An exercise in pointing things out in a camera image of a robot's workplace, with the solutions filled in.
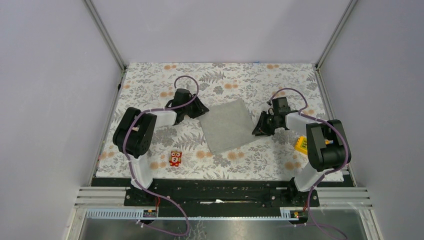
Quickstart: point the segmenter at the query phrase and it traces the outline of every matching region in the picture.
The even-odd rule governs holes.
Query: metal floor
[[[355,210],[314,210],[318,223],[329,224],[345,232],[349,240],[367,239],[361,217]],[[140,228],[134,220],[91,219],[85,220],[80,240],[328,240],[315,226],[281,227],[287,221],[271,220],[192,220],[191,231],[185,237],[173,237],[152,229]],[[183,232],[181,220],[157,220],[156,227]]]

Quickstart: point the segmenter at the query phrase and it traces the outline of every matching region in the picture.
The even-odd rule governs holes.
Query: white wall
[[[0,239],[58,240],[120,71],[81,0],[0,3]]]
[[[385,240],[423,239],[424,2],[359,1],[322,75]]]
[[[93,0],[131,62],[316,63],[349,0]]]

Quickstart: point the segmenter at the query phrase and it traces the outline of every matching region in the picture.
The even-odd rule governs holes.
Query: gray leaf print
[[[203,145],[204,143],[206,143],[206,140],[203,135],[200,133],[196,135],[195,133],[191,132],[190,135],[184,133],[183,136],[174,142],[173,147],[184,150],[188,149],[190,151],[191,149],[194,150],[197,146]]]
[[[313,73],[309,74],[306,78],[308,82],[315,82],[315,75]]]
[[[203,74],[203,76],[201,76],[201,78],[199,79],[200,82],[206,82],[206,83],[215,83],[218,82],[219,80],[223,80],[225,78],[225,75],[223,72],[219,71],[213,71],[213,72],[207,72],[205,74]]]
[[[207,84],[206,82],[202,82],[202,83],[200,83],[200,85],[199,85],[199,90],[200,91],[204,91],[207,87],[209,87],[210,85],[209,84]]]
[[[221,94],[223,94],[224,89],[223,89],[223,87],[222,87],[222,86],[216,86],[216,87],[213,89],[213,92],[214,92],[214,93],[216,93],[216,94],[218,94],[218,95],[221,95]]]
[[[173,127],[164,127],[162,129],[158,129],[151,139],[151,144],[160,144],[162,143],[165,147],[171,147],[174,143],[172,137],[177,136],[177,130]]]
[[[253,155],[246,157],[245,161],[250,166],[253,166],[253,173],[255,174],[263,171],[268,165],[267,159],[259,152],[255,152]]]
[[[247,172],[250,172],[250,170],[251,170],[251,167],[248,165],[244,165],[244,166],[237,165],[235,167],[228,168],[228,171],[234,174],[235,173],[245,174]]]
[[[190,171],[182,168],[182,167],[175,167],[175,166],[171,166],[171,167],[167,167],[166,171],[168,173],[173,173],[175,175],[187,175],[190,173]]]
[[[316,117],[317,118],[319,118],[319,119],[327,119],[327,114],[325,114],[325,113],[318,113],[317,115],[316,115]]]
[[[262,82],[262,80],[260,80],[258,78],[247,78],[247,79],[244,79],[243,82],[251,83],[251,84],[257,84],[257,83]]]
[[[214,179],[215,177],[210,175],[209,173],[206,173],[206,176],[203,176],[204,179]]]
[[[265,152],[267,149],[270,149],[271,147],[269,145],[257,145],[257,146],[251,146],[249,148],[249,151],[252,152]]]
[[[230,175],[228,174],[227,176],[225,176],[225,172],[222,173],[222,176],[217,172],[213,172],[213,174],[215,174],[217,179],[230,179]]]
[[[221,154],[218,154],[213,156],[213,164],[215,164],[215,166],[226,168],[231,165],[231,162],[228,159],[223,158]]]
[[[258,95],[258,89],[251,84],[243,86],[240,88],[240,93],[245,94],[247,100],[254,98]]]
[[[294,145],[299,138],[299,134],[294,131],[280,131],[276,132],[274,136],[272,136],[272,141],[274,143],[279,144],[292,144]]]
[[[212,63],[212,67],[215,67],[215,68],[224,68],[225,67],[225,63]]]
[[[318,84],[316,84],[315,82],[311,82],[306,86],[306,88],[313,91],[313,90],[317,89],[317,86],[318,86]]]
[[[281,68],[281,70],[286,71],[286,72],[289,72],[289,73],[294,73],[294,72],[297,72],[298,71],[294,67],[283,67],[283,68]]]

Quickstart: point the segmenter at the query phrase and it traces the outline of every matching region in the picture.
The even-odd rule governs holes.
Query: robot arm
[[[312,185],[326,172],[340,167],[345,160],[345,149],[341,139],[326,124],[301,116],[297,110],[291,110],[286,97],[274,98],[272,108],[268,112],[263,111],[259,117],[252,134],[256,136],[274,135],[275,129],[284,128],[293,130],[306,136],[308,164],[302,172],[290,180],[292,196],[309,191]],[[327,121],[346,140],[342,122],[339,120]],[[351,160],[351,152],[348,149],[348,163]]]
[[[179,88],[175,92],[174,99],[166,104],[166,108],[180,106],[190,99],[196,97],[191,94],[187,89]],[[136,179],[144,188],[148,188],[153,181],[152,171],[150,171],[148,161],[146,160],[146,153],[149,150],[155,129],[172,126],[179,124],[186,115],[190,118],[197,118],[209,109],[203,105],[198,97],[187,106],[177,108],[175,110],[154,111],[143,114],[132,128],[125,150],[130,156],[131,163],[133,164],[134,174]],[[141,111],[134,107],[129,107],[123,115],[115,133],[113,134],[113,144],[115,144],[119,151],[123,153],[123,145],[125,136],[130,129],[131,124]],[[131,180],[131,183],[136,188],[139,186]]]

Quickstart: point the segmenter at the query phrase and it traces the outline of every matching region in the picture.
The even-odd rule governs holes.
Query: floral tablecloth
[[[268,110],[266,101],[283,87],[298,89],[305,95],[307,114],[327,117],[311,64],[131,63],[99,156],[97,177],[130,177],[125,156],[112,142],[115,129],[128,107],[163,108],[174,97],[173,82],[181,75],[198,81],[198,96],[207,107],[243,99],[254,124],[261,111]],[[196,85],[188,78],[179,80],[177,87],[196,92]],[[288,98],[292,109],[304,105],[293,91],[282,91],[277,97],[281,96]],[[291,130],[277,129],[274,136],[258,137],[250,144],[213,155],[199,120],[186,117],[176,126],[155,131],[147,160],[154,178],[288,181],[308,162],[306,155],[294,149],[299,136]],[[171,151],[182,152],[178,167],[168,162]],[[342,181],[343,176],[336,172],[325,180]]]

